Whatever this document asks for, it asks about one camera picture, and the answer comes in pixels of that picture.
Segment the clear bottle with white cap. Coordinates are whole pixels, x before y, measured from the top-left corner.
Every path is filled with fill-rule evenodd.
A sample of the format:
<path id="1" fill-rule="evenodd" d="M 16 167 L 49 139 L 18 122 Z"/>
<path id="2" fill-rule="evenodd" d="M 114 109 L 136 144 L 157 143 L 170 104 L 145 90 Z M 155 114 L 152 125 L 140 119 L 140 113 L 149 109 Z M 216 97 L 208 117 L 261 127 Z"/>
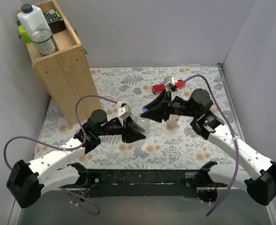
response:
<path id="1" fill-rule="evenodd" d="M 140 116 L 134 116 L 133 117 L 134 122 L 137 124 L 135 128 L 142 133 L 143 135 L 146 136 L 145 139 L 138 140 L 136 142 L 133 142 L 131 145 L 134 148 L 140 148 L 144 145 L 150 131 L 150 120 L 146 118 L 141 118 Z"/>

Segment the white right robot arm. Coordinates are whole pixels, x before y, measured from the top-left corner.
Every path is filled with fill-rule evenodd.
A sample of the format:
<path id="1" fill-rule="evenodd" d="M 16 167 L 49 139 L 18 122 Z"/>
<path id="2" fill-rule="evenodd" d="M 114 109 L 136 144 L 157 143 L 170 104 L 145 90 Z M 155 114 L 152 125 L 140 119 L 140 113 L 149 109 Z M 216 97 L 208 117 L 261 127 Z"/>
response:
<path id="1" fill-rule="evenodd" d="M 171 115 L 192 117 L 190 126 L 196 134 L 222 149 L 243 168 L 222 170 L 216 162 L 203 166 L 191 180 L 205 186 L 231 184 L 246 191 L 257 203 L 267 206 L 276 197 L 276 161 L 260 154 L 235 136 L 211 110 L 213 101 L 204 89 L 195 89 L 188 100 L 172 97 L 168 90 L 142 108 L 141 117 L 156 122 L 168 121 Z"/>

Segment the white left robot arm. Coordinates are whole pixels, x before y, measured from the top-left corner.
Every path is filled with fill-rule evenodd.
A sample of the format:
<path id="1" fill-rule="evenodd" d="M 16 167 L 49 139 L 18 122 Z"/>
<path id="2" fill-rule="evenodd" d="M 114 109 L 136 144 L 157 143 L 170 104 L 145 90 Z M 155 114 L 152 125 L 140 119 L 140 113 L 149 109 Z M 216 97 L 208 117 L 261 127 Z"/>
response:
<path id="1" fill-rule="evenodd" d="M 42 194 L 65 185 L 94 185 L 85 167 L 71 161 L 85 156 L 101 143 L 101 136 L 120 135 L 122 142 L 141 147 L 149 134 L 150 121 L 132 116 L 126 106 L 108 120 L 104 110 L 95 110 L 83 128 L 68 142 L 38 159 L 19 160 L 11 170 L 7 188 L 21 208 L 33 205 Z"/>

